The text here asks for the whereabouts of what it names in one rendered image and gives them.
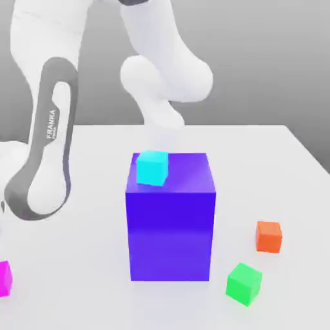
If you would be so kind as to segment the small cyan cube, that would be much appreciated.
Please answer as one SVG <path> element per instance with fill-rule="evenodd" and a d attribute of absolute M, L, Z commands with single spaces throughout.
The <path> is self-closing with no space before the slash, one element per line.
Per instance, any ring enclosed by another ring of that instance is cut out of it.
<path fill-rule="evenodd" d="M 168 177 L 168 153 L 165 151 L 145 150 L 136 160 L 137 183 L 162 186 Z"/>

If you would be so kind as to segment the small orange cube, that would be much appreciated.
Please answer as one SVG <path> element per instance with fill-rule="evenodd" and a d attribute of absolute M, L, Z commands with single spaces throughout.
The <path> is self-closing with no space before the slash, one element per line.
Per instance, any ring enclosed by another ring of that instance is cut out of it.
<path fill-rule="evenodd" d="M 278 222 L 258 221 L 256 249 L 259 252 L 279 253 L 282 245 L 282 230 Z"/>

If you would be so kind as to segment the small green cube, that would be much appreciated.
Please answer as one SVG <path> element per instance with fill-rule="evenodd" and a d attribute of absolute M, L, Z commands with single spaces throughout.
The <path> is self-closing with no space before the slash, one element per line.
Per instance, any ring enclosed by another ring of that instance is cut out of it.
<path fill-rule="evenodd" d="M 244 263 L 238 263 L 228 275 L 226 294 L 233 300 L 248 307 L 258 295 L 261 283 L 262 272 Z"/>

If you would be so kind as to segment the small magenta cube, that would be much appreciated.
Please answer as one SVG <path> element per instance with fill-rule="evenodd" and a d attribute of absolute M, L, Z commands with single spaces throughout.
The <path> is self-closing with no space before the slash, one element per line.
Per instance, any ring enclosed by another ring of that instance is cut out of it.
<path fill-rule="evenodd" d="M 0 262 L 0 297 L 9 296 L 12 288 L 12 271 L 7 260 Z"/>

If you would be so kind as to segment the large blue box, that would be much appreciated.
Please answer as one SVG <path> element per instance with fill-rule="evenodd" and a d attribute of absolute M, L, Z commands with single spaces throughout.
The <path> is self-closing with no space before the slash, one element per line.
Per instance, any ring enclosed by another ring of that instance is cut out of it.
<path fill-rule="evenodd" d="M 138 156 L 125 191 L 131 280 L 209 280 L 216 189 L 207 155 L 171 153 L 163 186 L 137 183 Z"/>

